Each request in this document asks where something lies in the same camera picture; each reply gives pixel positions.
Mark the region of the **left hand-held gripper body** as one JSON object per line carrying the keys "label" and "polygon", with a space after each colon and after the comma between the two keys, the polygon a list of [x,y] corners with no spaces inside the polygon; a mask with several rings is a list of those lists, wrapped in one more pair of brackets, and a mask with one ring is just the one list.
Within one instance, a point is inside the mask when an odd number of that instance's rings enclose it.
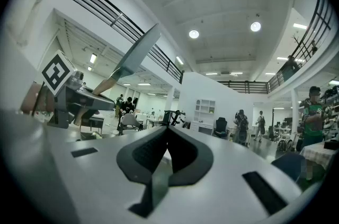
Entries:
{"label": "left hand-held gripper body", "polygon": [[83,86],[84,74],[61,50],[57,50],[42,70],[42,76],[54,103],[48,125],[68,128],[80,108],[92,104],[90,93]]}

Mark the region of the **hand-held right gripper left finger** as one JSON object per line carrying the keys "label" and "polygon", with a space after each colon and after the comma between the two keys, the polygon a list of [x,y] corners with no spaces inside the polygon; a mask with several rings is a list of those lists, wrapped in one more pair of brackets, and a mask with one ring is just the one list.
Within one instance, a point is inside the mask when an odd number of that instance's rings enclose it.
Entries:
{"label": "hand-held right gripper left finger", "polygon": [[126,178],[145,186],[140,201],[129,207],[129,211],[148,218],[168,192],[169,169],[157,171],[167,151],[168,127],[160,127],[155,132],[122,147],[116,157],[117,164]]}

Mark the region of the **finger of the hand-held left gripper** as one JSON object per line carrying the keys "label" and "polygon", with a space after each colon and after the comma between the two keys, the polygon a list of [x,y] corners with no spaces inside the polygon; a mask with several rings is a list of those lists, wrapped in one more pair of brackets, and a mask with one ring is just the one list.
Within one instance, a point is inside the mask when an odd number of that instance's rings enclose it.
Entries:
{"label": "finger of the hand-held left gripper", "polygon": [[115,102],[106,96],[92,94],[92,89],[80,87],[73,90],[66,88],[66,105],[70,112],[78,112],[84,107],[88,110],[107,111],[115,107]]}

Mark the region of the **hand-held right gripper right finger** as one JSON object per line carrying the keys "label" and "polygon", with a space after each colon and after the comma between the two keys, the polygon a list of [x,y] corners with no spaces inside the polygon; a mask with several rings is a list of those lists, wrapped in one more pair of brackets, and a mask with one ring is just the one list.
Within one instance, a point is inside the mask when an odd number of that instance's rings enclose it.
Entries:
{"label": "hand-held right gripper right finger", "polygon": [[166,138],[173,171],[168,179],[169,187],[189,186],[200,181],[212,167],[212,150],[173,126],[167,128]]}

